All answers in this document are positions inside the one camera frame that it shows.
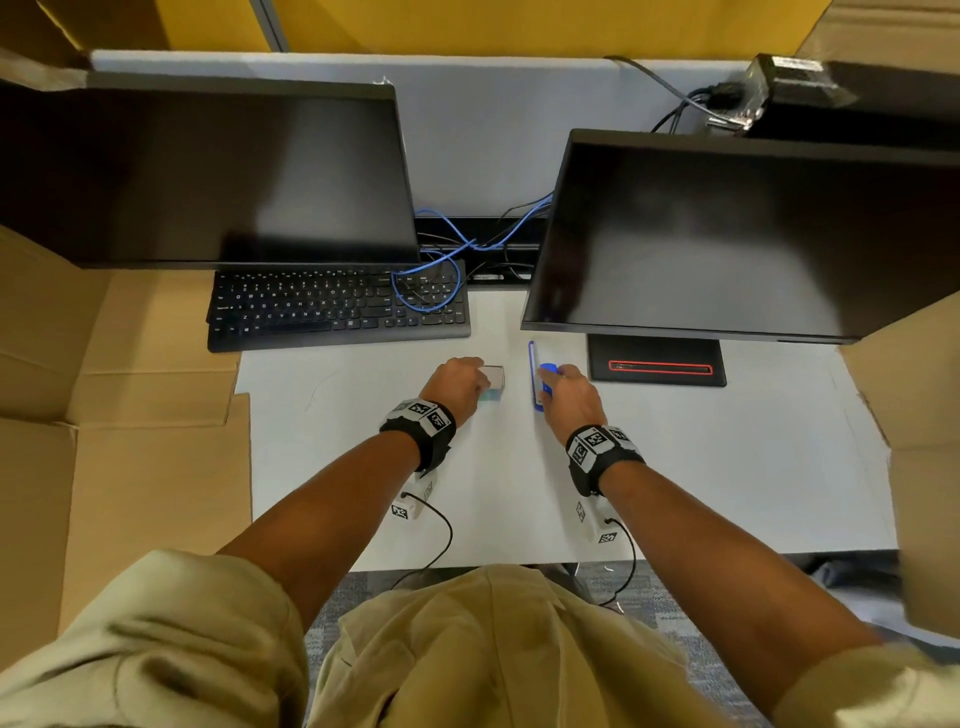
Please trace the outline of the person's left hand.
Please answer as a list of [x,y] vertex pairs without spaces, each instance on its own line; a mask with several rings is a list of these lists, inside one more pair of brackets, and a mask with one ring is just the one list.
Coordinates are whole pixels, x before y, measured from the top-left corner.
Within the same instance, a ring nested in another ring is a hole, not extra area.
[[456,428],[461,429],[474,416],[481,395],[491,387],[489,378],[481,370],[484,365],[481,357],[450,358],[437,367],[418,397],[445,407]]

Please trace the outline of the person's right hand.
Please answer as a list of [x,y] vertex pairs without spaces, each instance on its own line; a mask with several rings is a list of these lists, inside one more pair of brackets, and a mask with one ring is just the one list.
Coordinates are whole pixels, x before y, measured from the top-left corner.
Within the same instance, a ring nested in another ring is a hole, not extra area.
[[601,397],[587,377],[583,394],[564,397],[557,394],[543,405],[546,424],[563,447],[573,431],[584,426],[609,424]]

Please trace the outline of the slim blue and white tool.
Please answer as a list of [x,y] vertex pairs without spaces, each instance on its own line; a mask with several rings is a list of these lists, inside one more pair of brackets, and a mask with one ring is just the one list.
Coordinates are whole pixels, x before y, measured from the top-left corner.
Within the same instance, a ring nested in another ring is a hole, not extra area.
[[527,355],[529,360],[532,404],[537,413],[543,414],[545,412],[544,397],[552,398],[553,389],[548,382],[544,382],[542,373],[543,371],[548,371],[553,374],[558,374],[558,366],[553,362],[546,361],[546,359],[540,356],[536,340],[529,340]]

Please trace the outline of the person's left forearm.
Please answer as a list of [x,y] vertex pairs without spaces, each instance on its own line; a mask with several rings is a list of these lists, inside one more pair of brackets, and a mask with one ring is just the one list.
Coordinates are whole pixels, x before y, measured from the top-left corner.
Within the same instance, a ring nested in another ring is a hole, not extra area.
[[415,441],[379,433],[313,475],[222,547],[275,581],[309,630],[420,464]]

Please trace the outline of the black marker-tagged left wristband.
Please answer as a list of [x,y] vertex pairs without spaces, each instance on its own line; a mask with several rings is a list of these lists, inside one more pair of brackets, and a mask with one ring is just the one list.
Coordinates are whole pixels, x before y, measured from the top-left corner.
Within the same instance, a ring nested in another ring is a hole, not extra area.
[[378,431],[398,431],[408,435],[419,454],[415,472],[426,475],[444,462],[457,429],[456,420],[445,405],[423,398],[409,398],[390,410]]

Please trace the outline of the black marker-tagged wristband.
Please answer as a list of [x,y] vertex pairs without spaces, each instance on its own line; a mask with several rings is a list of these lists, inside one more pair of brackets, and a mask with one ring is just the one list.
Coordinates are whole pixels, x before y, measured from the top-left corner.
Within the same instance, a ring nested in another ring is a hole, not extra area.
[[603,474],[618,462],[645,463],[637,446],[619,428],[585,425],[574,430],[564,446],[573,485],[584,498],[601,496]]
[[426,475],[444,462],[457,429],[456,420],[445,405],[423,398],[409,398],[390,410],[378,431],[398,431],[408,435],[419,454],[415,472]]

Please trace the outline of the black marker-tagged right wristband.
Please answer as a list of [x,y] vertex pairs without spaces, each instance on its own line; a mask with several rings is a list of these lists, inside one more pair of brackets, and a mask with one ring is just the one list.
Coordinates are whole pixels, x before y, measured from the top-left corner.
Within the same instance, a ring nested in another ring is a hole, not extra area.
[[574,430],[564,446],[573,485],[584,498],[601,496],[603,474],[618,462],[645,463],[637,446],[619,428],[585,425]]

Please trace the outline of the black keyboard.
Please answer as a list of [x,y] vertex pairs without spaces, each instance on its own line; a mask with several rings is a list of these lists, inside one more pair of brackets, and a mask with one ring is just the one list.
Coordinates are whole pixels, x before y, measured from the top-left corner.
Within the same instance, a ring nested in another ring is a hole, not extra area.
[[460,339],[472,335],[462,261],[215,273],[212,354]]

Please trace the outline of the black monitor with red-lined stand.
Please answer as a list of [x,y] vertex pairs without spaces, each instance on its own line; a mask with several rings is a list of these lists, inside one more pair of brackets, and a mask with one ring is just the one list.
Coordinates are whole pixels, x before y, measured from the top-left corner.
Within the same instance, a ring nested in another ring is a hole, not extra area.
[[960,293],[960,151],[575,128],[529,332],[843,345]]

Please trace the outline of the grey desk divider panel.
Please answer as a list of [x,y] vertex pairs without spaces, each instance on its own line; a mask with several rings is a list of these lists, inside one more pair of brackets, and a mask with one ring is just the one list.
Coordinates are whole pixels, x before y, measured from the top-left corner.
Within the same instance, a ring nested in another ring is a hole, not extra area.
[[551,191],[575,128],[648,131],[679,100],[602,58],[98,50],[94,69],[342,83],[387,81],[414,205],[496,216]]

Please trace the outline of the beige shirt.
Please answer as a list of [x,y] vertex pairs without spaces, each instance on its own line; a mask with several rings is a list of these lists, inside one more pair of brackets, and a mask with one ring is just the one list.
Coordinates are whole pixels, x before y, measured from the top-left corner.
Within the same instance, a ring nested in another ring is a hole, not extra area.
[[311,711],[305,633],[248,561],[157,550],[0,674],[5,728],[735,728],[685,653],[519,565],[340,620]]

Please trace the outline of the black computer monitor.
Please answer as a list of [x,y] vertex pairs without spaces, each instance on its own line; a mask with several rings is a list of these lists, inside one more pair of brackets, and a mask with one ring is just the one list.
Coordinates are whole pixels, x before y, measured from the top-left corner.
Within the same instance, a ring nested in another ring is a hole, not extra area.
[[87,268],[415,263],[396,96],[314,80],[0,80],[0,226]]

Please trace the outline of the brown cardboard sheet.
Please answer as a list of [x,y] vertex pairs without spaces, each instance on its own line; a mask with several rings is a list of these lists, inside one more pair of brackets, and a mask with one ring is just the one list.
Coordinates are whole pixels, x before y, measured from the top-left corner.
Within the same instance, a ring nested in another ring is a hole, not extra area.
[[213,553],[251,523],[213,278],[85,270],[0,225],[0,672],[145,554]]

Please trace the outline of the brown cardboard box flap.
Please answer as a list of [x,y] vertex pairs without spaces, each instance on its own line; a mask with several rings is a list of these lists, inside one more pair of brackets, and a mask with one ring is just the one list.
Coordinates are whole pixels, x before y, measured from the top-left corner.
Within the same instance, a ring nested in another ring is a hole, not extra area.
[[960,292],[839,351],[890,449],[906,618],[960,640]]

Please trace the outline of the black mini computer box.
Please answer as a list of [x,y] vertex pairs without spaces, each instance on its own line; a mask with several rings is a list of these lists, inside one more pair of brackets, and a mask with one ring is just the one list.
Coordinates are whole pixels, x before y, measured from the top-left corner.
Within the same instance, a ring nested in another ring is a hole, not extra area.
[[960,152],[960,75],[759,54],[741,84],[745,137]]

